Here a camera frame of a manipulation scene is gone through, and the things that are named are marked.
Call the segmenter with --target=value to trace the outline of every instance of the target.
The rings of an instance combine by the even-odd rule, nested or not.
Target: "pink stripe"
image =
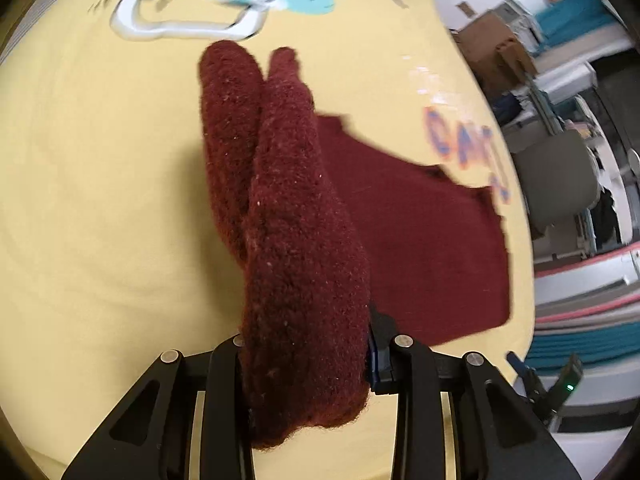
[[[550,323],[552,321],[562,321],[565,319],[575,319],[577,317],[590,316],[591,314],[599,314],[601,312],[606,312],[607,310],[613,310],[614,308],[617,308],[619,306],[628,305],[629,303],[633,303],[637,300],[640,300],[640,293],[634,294],[632,296],[623,296],[622,298],[617,298],[616,300],[609,301],[608,303],[603,303],[597,306],[589,306],[581,310],[564,312],[562,314],[553,314],[552,316],[537,317],[536,324]]]
[[[567,264],[565,266],[558,267],[557,269],[537,270],[533,274],[536,278],[542,278],[543,276],[549,276],[551,274],[557,274],[558,272],[565,272],[566,270],[577,269],[578,267],[584,267],[587,265],[594,264],[596,262],[601,262],[603,260],[609,260],[611,258],[615,258],[616,256],[620,256],[620,254],[625,254],[637,249],[640,249],[640,242],[635,242],[631,245],[620,247],[619,249],[611,251],[610,253],[599,254],[598,256],[594,256],[593,258],[589,258],[581,262],[576,262],[574,264]]]

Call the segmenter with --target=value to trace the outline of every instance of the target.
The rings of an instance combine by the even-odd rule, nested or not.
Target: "teal fabric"
[[[556,372],[577,353],[585,365],[599,365],[640,352],[640,322],[562,335],[536,335],[525,363]]]
[[[601,0],[560,0],[536,20],[544,36],[539,53],[616,21]]]

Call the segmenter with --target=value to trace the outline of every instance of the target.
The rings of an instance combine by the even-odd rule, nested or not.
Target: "yellow table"
[[[140,41],[110,25],[119,1],[59,0],[0,66],[0,406],[41,463],[68,463],[160,352],[214,348],[242,310],[204,177],[196,63],[211,40],[169,27]],[[500,131],[432,1],[296,5],[260,12],[242,42],[263,67],[292,46],[317,109],[348,115],[354,134],[468,186],[497,178],[511,318],[436,350],[480,351],[513,379],[504,354],[526,353],[534,320],[526,215]],[[238,18],[218,0],[142,0],[140,15],[127,12],[152,28]],[[394,397],[373,397],[353,424],[256,453],[257,477],[388,478],[395,418]]]

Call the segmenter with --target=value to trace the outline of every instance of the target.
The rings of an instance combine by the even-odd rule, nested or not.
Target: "brown box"
[[[525,83],[525,72],[538,71],[517,36],[492,10],[454,35],[482,91],[498,97]]]

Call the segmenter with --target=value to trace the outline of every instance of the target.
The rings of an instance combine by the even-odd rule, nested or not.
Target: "maroon cloth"
[[[500,326],[510,314],[509,262],[488,187],[459,186],[319,118],[322,157],[370,263],[371,297],[427,345]]]
[[[242,220],[254,176],[262,73],[251,54],[233,41],[210,45],[199,69],[210,204],[222,240],[244,265]]]
[[[231,250],[246,255],[240,362],[253,444],[271,447],[364,407],[369,265],[326,177],[294,52],[275,51],[257,88],[254,62],[239,49],[207,50],[202,119],[214,216]]]

